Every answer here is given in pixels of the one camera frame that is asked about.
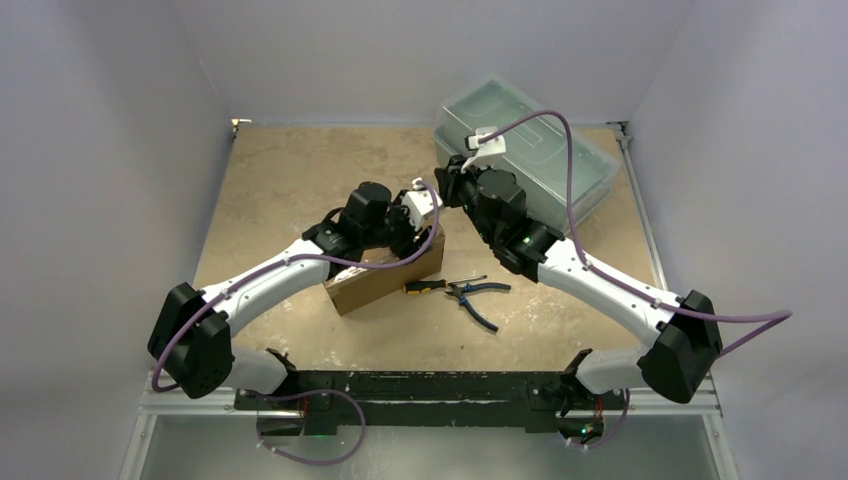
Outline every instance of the wooden tabletop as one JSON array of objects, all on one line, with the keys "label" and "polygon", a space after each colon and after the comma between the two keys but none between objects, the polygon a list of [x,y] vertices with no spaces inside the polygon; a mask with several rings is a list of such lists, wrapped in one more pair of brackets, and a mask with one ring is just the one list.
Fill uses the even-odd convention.
[{"label": "wooden tabletop", "polygon": [[[581,130],[616,158],[613,133]],[[206,239],[195,286],[239,274],[288,247],[365,180],[393,192],[423,177],[435,185],[431,128],[240,129]],[[486,274],[512,291],[474,295],[500,326],[491,335],[440,292],[397,291],[340,317],[321,286],[302,291],[254,320],[235,339],[253,349],[287,350],[301,369],[560,370],[584,348],[634,345],[614,321],[561,291],[502,268],[464,213],[445,211],[442,273]],[[584,248],[653,284],[651,259],[625,168],[610,196],[578,228]]]}]

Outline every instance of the white wall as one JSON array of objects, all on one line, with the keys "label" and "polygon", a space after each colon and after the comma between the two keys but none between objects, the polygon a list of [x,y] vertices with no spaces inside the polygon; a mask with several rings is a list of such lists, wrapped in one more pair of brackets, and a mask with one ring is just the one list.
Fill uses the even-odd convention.
[{"label": "white wall", "polygon": [[846,18],[844,0],[700,0],[632,121],[671,285],[796,312],[714,369],[748,479],[848,467]]},{"label": "white wall", "polygon": [[0,4],[0,464],[114,478],[231,128],[167,0]]},{"label": "white wall", "polygon": [[500,73],[576,121],[629,118],[694,0],[175,0],[231,116],[432,122]]}]

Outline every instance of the clear plastic bin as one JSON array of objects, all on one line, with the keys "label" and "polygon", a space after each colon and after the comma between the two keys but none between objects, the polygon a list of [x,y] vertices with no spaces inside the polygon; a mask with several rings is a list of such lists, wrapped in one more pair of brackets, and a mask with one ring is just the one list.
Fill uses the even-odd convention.
[{"label": "clear plastic bin", "polygon": [[[469,155],[465,137],[477,128],[502,127],[543,107],[500,77],[489,77],[449,98],[439,109],[433,138],[439,165],[452,155]],[[534,118],[506,135],[506,155],[495,165],[513,172],[527,192],[531,217],[568,233],[565,209],[565,132],[553,117]],[[572,131],[574,140],[575,220],[579,223],[612,190],[618,159]]]}]

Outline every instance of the pliers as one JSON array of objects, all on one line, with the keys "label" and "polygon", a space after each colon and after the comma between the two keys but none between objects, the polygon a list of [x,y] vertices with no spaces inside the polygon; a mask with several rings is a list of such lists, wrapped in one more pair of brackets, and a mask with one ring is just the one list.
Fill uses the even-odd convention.
[{"label": "pliers", "polygon": [[494,290],[506,290],[506,291],[509,291],[509,290],[512,289],[512,287],[510,285],[507,285],[505,283],[488,282],[488,283],[478,283],[477,285],[472,285],[472,284],[469,283],[469,284],[466,284],[465,286],[460,286],[456,283],[449,283],[448,284],[448,290],[445,293],[450,295],[451,297],[455,297],[457,300],[459,300],[460,306],[465,307],[465,309],[468,310],[468,313],[471,314],[471,316],[474,318],[474,320],[477,321],[477,323],[486,327],[492,333],[497,333],[498,326],[495,325],[494,323],[486,320],[482,315],[477,313],[477,310],[474,310],[474,307],[471,306],[471,302],[469,302],[468,299],[465,298],[466,293],[479,292],[480,290],[486,290],[486,289],[489,289],[489,288],[494,289]]}]

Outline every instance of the green plastic container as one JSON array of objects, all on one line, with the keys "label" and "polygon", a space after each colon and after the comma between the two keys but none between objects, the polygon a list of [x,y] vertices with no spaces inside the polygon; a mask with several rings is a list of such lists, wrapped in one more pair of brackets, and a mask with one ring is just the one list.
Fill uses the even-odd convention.
[{"label": "green plastic container", "polygon": [[[452,155],[470,154],[465,137],[477,128],[502,127],[543,107],[499,77],[489,77],[449,98],[439,109],[433,133],[439,165]],[[506,135],[506,155],[495,168],[513,172],[527,192],[531,217],[567,233],[565,132],[553,117],[530,120]],[[612,190],[621,167],[588,139],[572,131],[574,140],[574,185],[572,197],[577,222],[585,218]]]}]

